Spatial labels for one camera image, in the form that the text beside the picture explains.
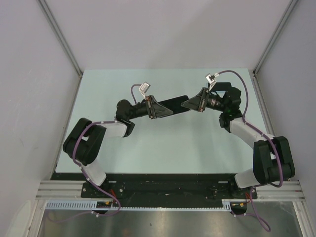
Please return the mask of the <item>black smartphone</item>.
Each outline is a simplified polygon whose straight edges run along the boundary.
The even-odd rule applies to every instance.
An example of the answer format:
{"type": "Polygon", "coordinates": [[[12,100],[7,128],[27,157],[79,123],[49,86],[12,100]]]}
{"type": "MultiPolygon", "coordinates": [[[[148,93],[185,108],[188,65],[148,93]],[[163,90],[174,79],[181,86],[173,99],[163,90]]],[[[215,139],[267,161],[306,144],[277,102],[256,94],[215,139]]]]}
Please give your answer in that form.
{"type": "Polygon", "coordinates": [[[188,99],[187,95],[171,98],[172,102],[170,108],[172,109],[174,115],[189,111],[189,109],[181,107],[181,103],[188,99]]]}

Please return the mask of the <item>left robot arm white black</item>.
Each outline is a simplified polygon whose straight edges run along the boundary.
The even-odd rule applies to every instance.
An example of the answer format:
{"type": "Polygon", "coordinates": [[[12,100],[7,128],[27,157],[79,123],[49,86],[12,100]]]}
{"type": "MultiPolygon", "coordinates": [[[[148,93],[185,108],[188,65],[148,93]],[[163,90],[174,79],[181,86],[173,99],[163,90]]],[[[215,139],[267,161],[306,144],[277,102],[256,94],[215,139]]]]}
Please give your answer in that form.
{"type": "Polygon", "coordinates": [[[135,124],[132,119],[149,116],[151,119],[173,114],[172,100],[156,101],[147,96],[142,102],[132,105],[128,100],[117,103],[113,121],[92,122],[81,118],[63,144],[63,151],[80,168],[87,181],[92,183],[92,192],[102,198],[108,194],[109,185],[104,182],[106,173],[98,164],[97,156],[103,140],[113,137],[127,137],[135,124]]]}

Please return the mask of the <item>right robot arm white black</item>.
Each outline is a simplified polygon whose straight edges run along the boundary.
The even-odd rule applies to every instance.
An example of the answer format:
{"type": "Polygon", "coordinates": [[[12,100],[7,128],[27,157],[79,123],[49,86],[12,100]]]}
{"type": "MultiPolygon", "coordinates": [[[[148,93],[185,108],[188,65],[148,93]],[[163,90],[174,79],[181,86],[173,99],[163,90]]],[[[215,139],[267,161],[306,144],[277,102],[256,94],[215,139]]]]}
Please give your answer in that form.
{"type": "Polygon", "coordinates": [[[228,185],[228,193],[233,198],[241,197],[249,187],[267,184],[280,187],[285,179],[294,177],[296,173],[288,139],[264,133],[249,123],[240,111],[240,104],[241,91],[235,87],[229,87],[223,96],[204,87],[181,104],[197,112],[206,108],[220,111],[220,127],[252,148],[252,168],[236,174],[235,181],[228,185]]]}

